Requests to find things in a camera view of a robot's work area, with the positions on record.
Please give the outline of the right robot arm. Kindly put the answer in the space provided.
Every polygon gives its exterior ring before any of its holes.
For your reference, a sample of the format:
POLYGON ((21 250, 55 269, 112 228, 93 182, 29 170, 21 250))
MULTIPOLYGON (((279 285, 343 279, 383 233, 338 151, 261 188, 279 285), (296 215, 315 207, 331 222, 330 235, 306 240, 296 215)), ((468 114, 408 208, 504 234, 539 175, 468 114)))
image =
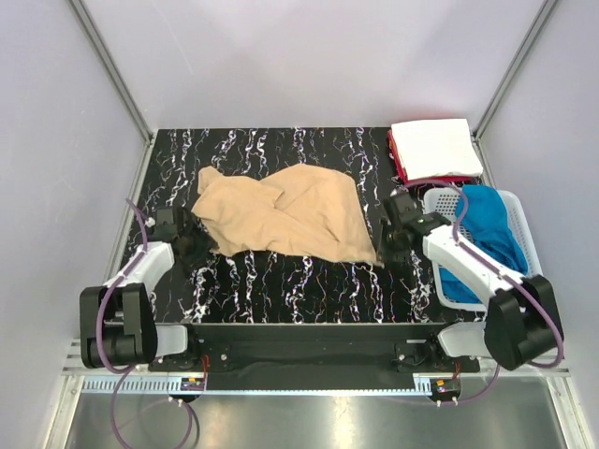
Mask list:
POLYGON ((515 370, 555 351, 545 368, 559 366, 564 341, 553 287, 542 275, 526 277, 477 248, 459 231, 457 221, 423 212, 407 193, 393 193, 383 203, 378 257, 384 264, 400 261, 416 246, 432 262, 451 272, 486 309, 483 322, 445 327, 425 347, 425 359, 436 370, 449 369, 459 357, 493 359, 515 370))

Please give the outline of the beige t shirt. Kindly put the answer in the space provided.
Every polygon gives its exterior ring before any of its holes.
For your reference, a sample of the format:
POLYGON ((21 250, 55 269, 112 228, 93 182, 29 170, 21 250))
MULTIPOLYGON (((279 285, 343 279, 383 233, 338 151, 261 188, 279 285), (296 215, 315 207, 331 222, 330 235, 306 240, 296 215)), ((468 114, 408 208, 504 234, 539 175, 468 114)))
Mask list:
POLYGON ((270 251, 333 263, 378 262, 354 179, 295 164, 262 180, 198 172, 193 214, 225 256, 270 251))

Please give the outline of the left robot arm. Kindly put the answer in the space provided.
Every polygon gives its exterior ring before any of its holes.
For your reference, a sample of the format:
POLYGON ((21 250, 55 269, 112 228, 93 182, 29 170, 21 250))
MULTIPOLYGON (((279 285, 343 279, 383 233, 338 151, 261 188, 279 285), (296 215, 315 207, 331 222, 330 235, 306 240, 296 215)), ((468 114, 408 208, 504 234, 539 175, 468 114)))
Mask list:
POLYGON ((212 239, 184 207, 159 209, 141 226, 141 244, 124 267, 99 286, 80 293, 80 357, 87 369, 123 367, 169 359, 183 370, 201 361, 202 348, 184 325, 159 326, 151 293, 176 266, 202 264, 212 239))

